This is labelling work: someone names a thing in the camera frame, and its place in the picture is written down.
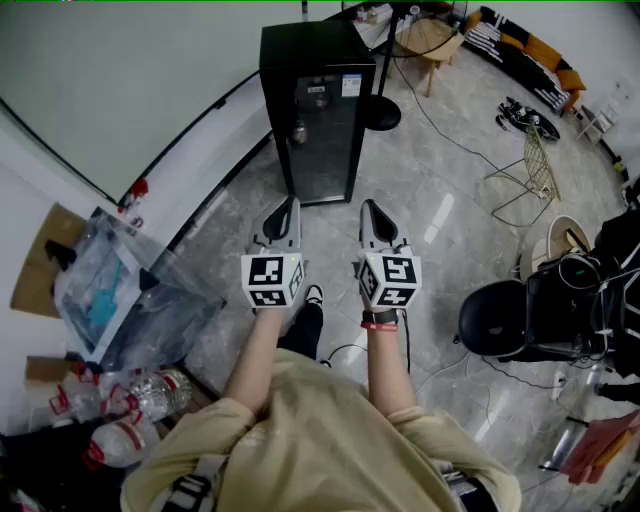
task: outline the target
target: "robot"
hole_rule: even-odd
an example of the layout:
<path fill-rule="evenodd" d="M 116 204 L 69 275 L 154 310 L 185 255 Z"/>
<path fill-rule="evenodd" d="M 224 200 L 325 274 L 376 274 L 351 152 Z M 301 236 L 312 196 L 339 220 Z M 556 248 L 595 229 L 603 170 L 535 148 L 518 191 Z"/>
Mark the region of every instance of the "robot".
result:
<path fill-rule="evenodd" d="M 360 210 L 357 279 L 371 308 L 407 309 L 422 287 L 409 233 L 387 208 L 367 199 Z M 300 201 L 289 196 L 254 222 L 241 257 L 242 288 L 252 307 L 291 307 L 304 280 Z"/>

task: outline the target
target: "red cloth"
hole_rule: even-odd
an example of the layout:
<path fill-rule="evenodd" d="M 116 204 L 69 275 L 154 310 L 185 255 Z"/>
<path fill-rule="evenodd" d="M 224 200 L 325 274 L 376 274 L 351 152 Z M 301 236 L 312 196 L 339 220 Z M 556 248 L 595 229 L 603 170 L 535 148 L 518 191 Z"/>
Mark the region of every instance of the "red cloth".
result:
<path fill-rule="evenodd" d="M 622 418 L 592 421 L 560 472 L 569 483 L 597 483 L 607 464 L 640 429 L 640 411 Z"/>

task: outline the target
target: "black chair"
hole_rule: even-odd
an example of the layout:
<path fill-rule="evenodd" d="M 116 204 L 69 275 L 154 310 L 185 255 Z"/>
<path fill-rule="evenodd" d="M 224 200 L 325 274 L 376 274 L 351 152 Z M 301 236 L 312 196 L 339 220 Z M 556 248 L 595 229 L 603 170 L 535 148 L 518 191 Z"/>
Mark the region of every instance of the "black chair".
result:
<path fill-rule="evenodd" d="M 462 303 L 457 339 L 474 354 L 505 357 L 526 347 L 526 288 L 499 281 L 476 290 Z"/>

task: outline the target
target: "marble floor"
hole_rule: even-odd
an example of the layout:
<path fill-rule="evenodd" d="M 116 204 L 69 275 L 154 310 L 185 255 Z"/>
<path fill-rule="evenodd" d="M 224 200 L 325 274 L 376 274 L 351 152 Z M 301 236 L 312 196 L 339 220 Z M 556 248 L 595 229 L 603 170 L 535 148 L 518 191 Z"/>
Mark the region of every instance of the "marble floor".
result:
<path fill-rule="evenodd" d="M 436 72 L 430 98 L 422 94 L 426 65 L 419 59 L 398 64 L 442 133 L 481 152 L 498 167 L 522 158 L 524 147 L 521 133 L 503 131 L 495 123 L 496 107 L 506 96 L 552 119 L 561 140 L 545 148 L 562 200 L 554 201 L 529 229 L 511 228 L 492 217 L 492 208 L 513 194 L 509 183 L 485 181 L 493 168 L 436 132 L 396 70 L 385 94 L 400 106 L 402 122 L 389 132 L 365 134 L 352 202 L 302 211 L 303 252 L 310 261 L 306 283 L 321 284 L 326 296 L 319 357 L 326 358 L 347 343 L 366 344 L 359 326 L 361 303 L 351 263 L 359 247 L 360 205 L 374 198 L 405 220 L 414 252 L 422 257 L 423 290 L 408 312 L 411 380 L 420 403 L 428 410 L 448 411 L 517 475 L 524 491 L 522 510 L 600 510 L 599 505 L 615 491 L 637 443 L 614 460 L 597 485 L 572 488 L 566 477 L 558 476 L 535 487 L 553 476 L 537 466 L 557 442 L 567 410 L 589 421 L 620 416 L 634 408 L 595 397 L 585 385 L 588 370 L 551 362 L 496 362 L 542 386 L 550 386 L 560 368 L 572 380 L 560 400 L 552 401 L 549 391 L 509 379 L 477 356 L 465 356 L 465 349 L 451 341 L 465 297 L 485 284 L 512 276 L 518 254 L 545 236 L 556 215 L 574 217 L 593 240 L 604 220 L 622 213 L 618 177 L 599 150 L 575 140 L 577 120 L 554 116 L 536 97 L 466 48 L 460 49 L 451 66 L 443 65 Z M 215 390 L 224 387 L 253 318 L 239 275 L 239 257 L 251 222 L 285 194 L 277 152 L 270 142 L 212 200 L 177 248 L 228 300 L 187 359 L 189 367 Z M 505 214 L 516 222 L 518 216 L 526 218 L 539 207 L 537 198 L 528 199 L 533 203 L 517 205 Z M 460 364 L 442 371 L 457 362 Z M 366 384 L 366 354 L 360 348 L 340 350 L 332 363 L 337 371 Z M 608 382 L 621 381 L 616 375 L 600 374 Z"/>

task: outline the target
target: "label sticker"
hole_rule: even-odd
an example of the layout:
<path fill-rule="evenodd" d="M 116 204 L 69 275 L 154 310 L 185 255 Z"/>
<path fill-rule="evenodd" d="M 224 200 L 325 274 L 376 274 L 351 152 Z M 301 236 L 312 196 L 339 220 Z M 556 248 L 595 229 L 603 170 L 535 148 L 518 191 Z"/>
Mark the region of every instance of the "label sticker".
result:
<path fill-rule="evenodd" d="M 361 82 L 362 75 L 360 73 L 342 75 L 342 96 L 346 98 L 360 96 Z"/>

